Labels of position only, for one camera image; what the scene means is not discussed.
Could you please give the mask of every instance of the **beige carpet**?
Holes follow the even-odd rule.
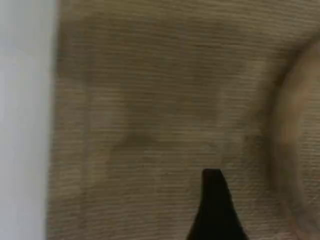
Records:
[[[294,239],[267,125],[320,1],[70,0],[60,14],[49,240],[184,240],[203,168],[222,169],[251,240]],[[301,144],[315,206],[317,90]]]

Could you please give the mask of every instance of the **black object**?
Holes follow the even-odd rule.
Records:
[[[248,240],[219,169],[202,172],[202,196],[187,240]]]

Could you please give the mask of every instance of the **white wall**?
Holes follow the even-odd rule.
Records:
[[[0,240],[44,240],[55,0],[0,0]]]

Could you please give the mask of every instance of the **textured fabric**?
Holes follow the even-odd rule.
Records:
[[[204,168],[221,168],[251,240],[294,239],[270,184],[268,120],[283,73],[320,29],[320,1],[60,8],[49,240],[184,240]],[[301,141],[315,206],[317,89]]]

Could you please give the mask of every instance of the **beige fabric surface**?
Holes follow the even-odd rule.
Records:
[[[268,120],[283,73],[320,29],[320,1],[60,8],[49,240],[184,240],[203,168],[222,169],[251,240],[294,239],[270,184]],[[319,89],[301,144],[315,206]]]

